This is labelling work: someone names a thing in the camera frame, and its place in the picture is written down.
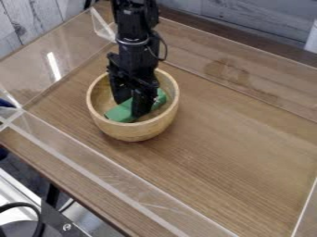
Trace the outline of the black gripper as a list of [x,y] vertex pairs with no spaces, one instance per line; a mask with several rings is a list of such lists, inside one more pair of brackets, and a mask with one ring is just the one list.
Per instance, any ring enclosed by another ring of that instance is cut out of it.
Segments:
[[117,38],[118,53],[109,53],[109,82],[116,103],[132,98],[132,114],[140,118],[150,113],[158,97],[160,38],[129,41]]

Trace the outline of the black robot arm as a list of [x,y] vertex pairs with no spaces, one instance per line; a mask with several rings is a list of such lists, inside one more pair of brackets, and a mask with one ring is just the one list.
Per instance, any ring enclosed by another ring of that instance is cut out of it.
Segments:
[[120,105],[132,100],[132,117],[138,119],[153,108],[158,97],[160,24],[157,0],[110,0],[118,31],[120,53],[109,53],[109,82]]

